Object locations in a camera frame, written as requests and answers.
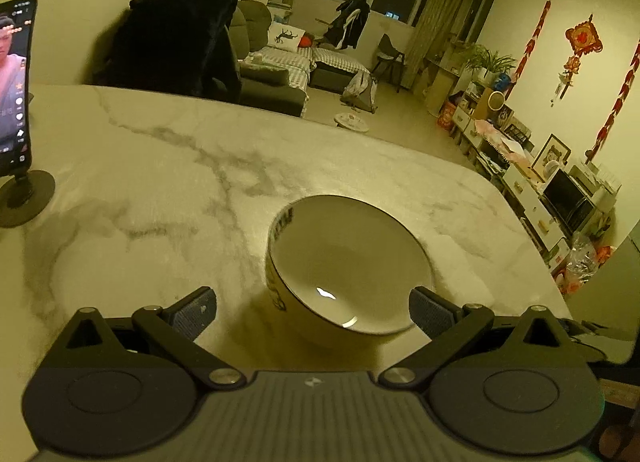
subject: black coat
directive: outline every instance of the black coat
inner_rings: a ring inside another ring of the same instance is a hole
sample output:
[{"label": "black coat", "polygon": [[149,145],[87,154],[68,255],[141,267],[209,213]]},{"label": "black coat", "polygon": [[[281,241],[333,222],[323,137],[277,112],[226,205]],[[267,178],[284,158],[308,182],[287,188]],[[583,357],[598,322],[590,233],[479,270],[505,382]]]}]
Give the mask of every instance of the black coat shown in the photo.
[{"label": "black coat", "polygon": [[230,43],[220,38],[237,5],[238,0],[132,0],[95,83],[216,98],[216,77],[232,93],[227,99],[239,95]]},{"label": "black coat", "polygon": [[[349,15],[356,9],[360,10],[360,14],[356,19],[345,27],[345,23],[349,18]],[[369,18],[371,8],[367,4],[367,0],[347,0],[340,4],[336,11],[340,11],[340,15],[331,24],[329,30],[324,34],[324,38],[331,43],[334,47],[337,47],[344,36],[344,41],[340,46],[341,49],[346,49],[348,46],[356,48],[360,35],[364,30],[364,26]]]}]

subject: pillow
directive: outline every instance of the pillow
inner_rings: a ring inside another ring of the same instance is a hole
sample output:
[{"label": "pillow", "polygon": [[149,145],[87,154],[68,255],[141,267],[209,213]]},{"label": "pillow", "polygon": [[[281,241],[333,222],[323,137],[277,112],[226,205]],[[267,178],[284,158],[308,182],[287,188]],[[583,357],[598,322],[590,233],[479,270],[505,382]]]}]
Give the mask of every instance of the pillow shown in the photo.
[{"label": "pillow", "polygon": [[236,51],[238,60],[244,60],[249,55],[251,44],[249,43],[249,33],[246,30],[246,19],[240,8],[236,8],[231,20],[229,39],[231,39],[231,45]]},{"label": "pillow", "polygon": [[267,32],[271,25],[271,13],[268,7],[255,0],[241,0],[238,2],[238,9],[242,11],[246,20],[249,50],[260,51],[268,45]]},{"label": "pillow", "polygon": [[301,39],[300,39],[300,43],[298,44],[299,48],[305,49],[305,48],[309,48],[314,44],[314,41],[309,38],[308,36],[304,35]]},{"label": "pillow", "polygon": [[274,22],[269,27],[269,43],[267,45],[276,49],[284,49],[284,51],[297,52],[304,34],[302,29]]}]

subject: white bowl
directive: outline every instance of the white bowl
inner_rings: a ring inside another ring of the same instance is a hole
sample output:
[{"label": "white bowl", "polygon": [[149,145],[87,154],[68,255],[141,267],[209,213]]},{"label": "white bowl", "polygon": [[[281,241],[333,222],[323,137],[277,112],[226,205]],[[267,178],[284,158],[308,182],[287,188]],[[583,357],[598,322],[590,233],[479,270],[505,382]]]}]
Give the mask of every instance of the white bowl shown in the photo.
[{"label": "white bowl", "polygon": [[266,268],[276,307],[321,344],[327,336],[340,341],[345,331],[408,329],[410,291],[433,287],[429,259],[407,228],[372,205],[335,195],[303,198],[278,214]]}]

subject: smartphone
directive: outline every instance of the smartphone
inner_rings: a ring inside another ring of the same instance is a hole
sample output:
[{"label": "smartphone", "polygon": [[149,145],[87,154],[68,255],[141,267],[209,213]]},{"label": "smartphone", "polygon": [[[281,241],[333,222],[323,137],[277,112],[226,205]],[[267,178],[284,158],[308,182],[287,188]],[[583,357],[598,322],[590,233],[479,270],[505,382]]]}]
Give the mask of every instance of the smartphone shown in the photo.
[{"label": "smartphone", "polygon": [[29,66],[37,2],[0,3],[0,177],[31,167]]}]

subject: bowl rim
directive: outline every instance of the bowl rim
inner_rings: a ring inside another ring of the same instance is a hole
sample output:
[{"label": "bowl rim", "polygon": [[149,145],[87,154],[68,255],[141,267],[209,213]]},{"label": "bowl rim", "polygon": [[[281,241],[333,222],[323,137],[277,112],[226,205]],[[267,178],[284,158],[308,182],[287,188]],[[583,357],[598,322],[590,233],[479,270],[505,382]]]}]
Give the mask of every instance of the bowl rim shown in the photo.
[{"label": "bowl rim", "polygon": [[308,195],[307,197],[300,197],[298,199],[296,199],[293,202],[290,202],[289,204],[287,204],[285,207],[283,207],[281,210],[279,210],[276,213],[276,216],[273,218],[273,221],[271,222],[270,226],[269,226],[269,232],[267,235],[267,257],[268,260],[271,262],[271,265],[273,265],[273,270],[275,271],[278,280],[280,280],[280,283],[285,287],[285,289],[287,289],[287,291],[289,291],[290,294],[293,295],[294,298],[296,298],[306,309],[308,309],[309,311],[311,311],[313,314],[315,314],[316,316],[318,316],[320,319],[322,319],[324,322],[333,325],[335,328],[339,329],[339,330],[346,330],[346,331],[351,331],[351,332],[355,332],[357,334],[362,334],[362,335],[366,335],[366,336],[389,336],[389,335],[393,335],[393,334],[398,334],[400,332],[404,332],[405,330],[409,330],[412,327],[415,327],[415,323],[413,320],[411,320],[411,317],[409,318],[409,324],[406,327],[401,327],[398,329],[393,329],[390,331],[385,331],[385,332],[367,332],[364,330],[356,330],[353,328],[346,328],[343,327],[342,325],[340,325],[339,323],[336,323],[335,321],[330,320],[327,317],[324,317],[323,315],[319,314],[318,312],[315,311],[315,309],[312,309],[311,307],[309,307],[304,301],[302,301],[302,299],[290,288],[289,285],[287,285],[287,282],[282,278],[279,270],[278,270],[278,266],[276,265],[276,262],[273,260],[273,255],[271,254],[271,245],[273,244],[274,240],[272,239],[273,236],[273,229],[276,226],[276,224],[280,221],[280,218],[282,217],[283,214],[285,214],[290,208],[292,208],[295,204],[299,203],[302,200],[306,200],[308,198],[321,198],[321,197],[335,197],[335,198],[346,198],[346,199],[350,199],[350,200],[354,200],[356,202],[362,203],[362,204],[366,204],[367,206],[372,207],[373,209],[380,211],[381,213],[384,213],[386,216],[388,216],[389,218],[395,220],[398,224],[400,224],[405,231],[407,231],[409,233],[409,236],[416,242],[416,244],[418,244],[418,247],[420,248],[420,251],[422,251],[422,254],[424,255],[424,259],[426,260],[427,264],[429,265],[429,270],[431,271],[431,285],[432,287],[430,287],[431,290],[433,290],[433,279],[434,279],[434,272],[433,272],[433,265],[431,264],[431,260],[427,254],[427,251],[425,251],[424,247],[422,246],[422,244],[420,243],[420,240],[418,240],[416,238],[416,236],[411,233],[411,230],[405,226],[402,222],[400,222],[396,217],[394,217],[393,215],[390,215],[389,213],[387,213],[386,211],[384,211],[383,209],[378,208],[377,206],[374,206],[373,204],[370,204],[369,202],[364,202],[363,200],[354,198],[354,197],[347,197],[346,195],[334,195],[331,193],[320,193],[317,195]]}]

